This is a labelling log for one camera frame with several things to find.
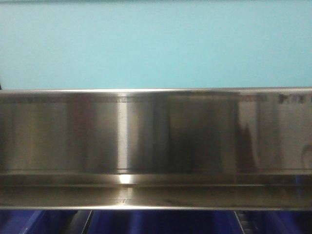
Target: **metal lip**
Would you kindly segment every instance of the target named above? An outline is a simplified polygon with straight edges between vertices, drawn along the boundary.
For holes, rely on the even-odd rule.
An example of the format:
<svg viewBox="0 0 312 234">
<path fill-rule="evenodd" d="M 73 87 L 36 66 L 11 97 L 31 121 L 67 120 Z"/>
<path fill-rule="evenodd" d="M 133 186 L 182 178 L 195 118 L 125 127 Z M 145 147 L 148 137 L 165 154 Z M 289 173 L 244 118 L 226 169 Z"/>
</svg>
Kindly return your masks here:
<svg viewBox="0 0 312 234">
<path fill-rule="evenodd" d="M 0 209 L 311 210 L 312 187 L 1 187 Z"/>
<path fill-rule="evenodd" d="M 125 93 L 125 94 L 144 94 L 144 93 L 175 93 L 175 92 L 309 92 L 312 91 L 312 86 L 302 87 L 225 87 L 225 88 L 131 88 L 131 89 L 17 89 L 17 90 L 2 90 L 1 94 L 77 94 L 77 93 Z"/>
</svg>

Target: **shiny metal surface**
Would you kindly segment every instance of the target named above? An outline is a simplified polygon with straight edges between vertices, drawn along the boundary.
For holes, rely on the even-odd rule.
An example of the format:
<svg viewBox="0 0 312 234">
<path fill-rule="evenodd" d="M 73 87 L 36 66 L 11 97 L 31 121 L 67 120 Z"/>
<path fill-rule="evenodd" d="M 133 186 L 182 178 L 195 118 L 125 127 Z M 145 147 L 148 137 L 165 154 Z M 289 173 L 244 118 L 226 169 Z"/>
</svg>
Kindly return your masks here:
<svg viewBox="0 0 312 234">
<path fill-rule="evenodd" d="M 2 208 L 309 209 L 311 185 L 312 88 L 0 92 Z"/>
</svg>

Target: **metal rail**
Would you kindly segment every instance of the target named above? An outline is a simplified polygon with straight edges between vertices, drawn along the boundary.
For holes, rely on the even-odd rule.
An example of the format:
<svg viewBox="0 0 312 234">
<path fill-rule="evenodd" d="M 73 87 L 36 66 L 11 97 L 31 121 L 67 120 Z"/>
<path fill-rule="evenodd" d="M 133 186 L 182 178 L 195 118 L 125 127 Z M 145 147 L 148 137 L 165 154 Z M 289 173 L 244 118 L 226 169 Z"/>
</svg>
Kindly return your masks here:
<svg viewBox="0 0 312 234">
<path fill-rule="evenodd" d="M 311 209 L 312 88 L 0 92 L 1 208 Z"/>
</svg>

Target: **blue object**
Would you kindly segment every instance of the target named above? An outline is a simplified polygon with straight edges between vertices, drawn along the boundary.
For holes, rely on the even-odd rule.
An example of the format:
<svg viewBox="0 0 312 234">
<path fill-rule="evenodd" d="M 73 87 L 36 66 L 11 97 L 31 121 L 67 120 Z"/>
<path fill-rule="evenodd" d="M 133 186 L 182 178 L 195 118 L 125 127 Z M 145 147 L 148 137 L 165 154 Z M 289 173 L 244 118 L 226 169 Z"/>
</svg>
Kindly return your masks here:
<svg viewBox="0 0 312 234">
<path fill-rule="evenodd" d="M 88 234 L 241 234 L 231 211 L 95 211 Z"/>
<path fill-rule="evenodd" d="M 0 234 L 57 234 L 76 211 L 0 211 Z"/>
<path fill-rule="evenodd" d="M 247 212 L 255 234 L 311 234 L 312 212 Z"/>
</svg>

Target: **light blue background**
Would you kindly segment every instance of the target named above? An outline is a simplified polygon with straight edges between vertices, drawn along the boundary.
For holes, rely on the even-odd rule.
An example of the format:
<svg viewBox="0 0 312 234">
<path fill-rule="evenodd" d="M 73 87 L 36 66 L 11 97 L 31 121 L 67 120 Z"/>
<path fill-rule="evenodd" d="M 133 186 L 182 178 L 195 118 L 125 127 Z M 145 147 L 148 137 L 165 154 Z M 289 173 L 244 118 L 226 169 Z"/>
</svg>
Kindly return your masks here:
<svg viewBox="0 0 312 234">
<path fill-rule="evenodd" d="M 0 4 L 4 89 L 312 86 L 311 0 Z"/>
</svg>

